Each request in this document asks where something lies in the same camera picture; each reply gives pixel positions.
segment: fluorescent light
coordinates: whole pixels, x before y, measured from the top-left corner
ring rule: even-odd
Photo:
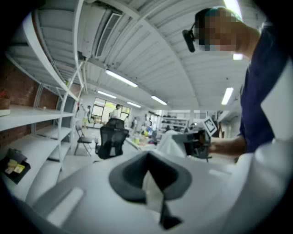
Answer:
[[[108,75],[110,75],[110,76],[112,76],[112,77],[114,77],[114,78],[116,78],[116,79],[118,79],[118,80],[120,80],[120,81],[122,81],[122,82],[124,82],[124,83],[126,83],[126,84],[128,84],[128,85],[130,85],[130,86],[132,86],[132,87],[135,87],[135,88],[136,88],[136,87],[138,86],[138,85],[136,85],[135,83],[133,83],[133,82],[131,82],[131,81],[125,79],[124,77],[122,77],[122,76],[120,76],[120,75],[114,73],[113,71],[106,70],[106,73],[107,73]]]
[[[233,60],[242,60],[243,59],[243,55],[240,53],[234,53],[233,54]]]
[[[111,94],[108,94],[108,93],[104,93],[102,91],[98,91],[99,94],[103,94],[103,95],[106,95],[108,97],[112,97],[112,98],[116,98],[115,96],[111,95]]]
[[[225,92],[225,95],[224,95],[224,98],[223,98],[223,101],[222,101],[222,105],[226,105],[233,93],[233,88],[227,88],[226,89],[226,92]]]
[[[152,99],[155,99],[156,101],[158,101],[159,103],[163,104],[163,105],[167,105],[166,102],[162,101],[161,99],[157,98],[156,96],[152,96]]]
[[[127,102],[129,105],[133,105],[133,106],[136,106],[136,107],[138,107],[138,108],[141,108],[141,106],[139,106],[139,105],[137,105],[137,104],[134,104],[134,103],[132,103],[132,102],[130,102],[130,101],[128,101]]]
[[[235,12],[237,15],[239,15],[239,17],[242,20],[242,14],[241,14],[240,7],[239,7],[237,0],[224,0],[224,3],[225,3],[225,6],[229,10],[231,10],[231,11]]]

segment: sticker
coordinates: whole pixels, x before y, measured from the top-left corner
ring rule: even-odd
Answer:
[[[24,168],[25,167],[23,165],[17,164],[16,168],[14,169],[14,172],[20,174]]]
[[[203,121],[203,126],[210,137],[212,137],[212,135],[217,131],[215,123],[209,116]]]
[[[6,170],[5,170],[5,173],[7,174],[11,174],[14,170],[14,167],[8,167]]]

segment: chair backrest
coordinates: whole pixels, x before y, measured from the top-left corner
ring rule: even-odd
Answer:
[[[106,127],[111,128],[124,128],[124,121],[122,119],[112,118],[106,124]]]
[[[100,129],[102,144],[98,151],[98,156],[101,159],[108,159],[123,154],[122,145],[125,141],[128,130],[121,128],[112,128],[103,126]]]
[[[75,125],[75,128],[76,128],[76,131],[77,131],[77,135],[78,135],[78,137],[79,137],[79,138],[80,138],[80,137],[84,137],[84,134],[83,134],[83,131],[82,131],[81,126],[79,126],[79,125]]]

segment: white shirt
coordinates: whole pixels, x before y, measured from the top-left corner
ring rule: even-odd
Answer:
[[[89,111],[90,111],[90,109],[88,109],[88,108],[84,110],[84,114],[83,114],[84,119],[87,119],[87,114],[89,113]]]
[[[113,110],[110,114],[110,118],[119,119],[120,118],[120,110]]]
[[[127,127],[128,127],[128,122],[129,122],[129,119],[128,119],[128,118],[126,118],[126,119],[124,120],[124,127],[125,127],[125,128],[127,128]]]

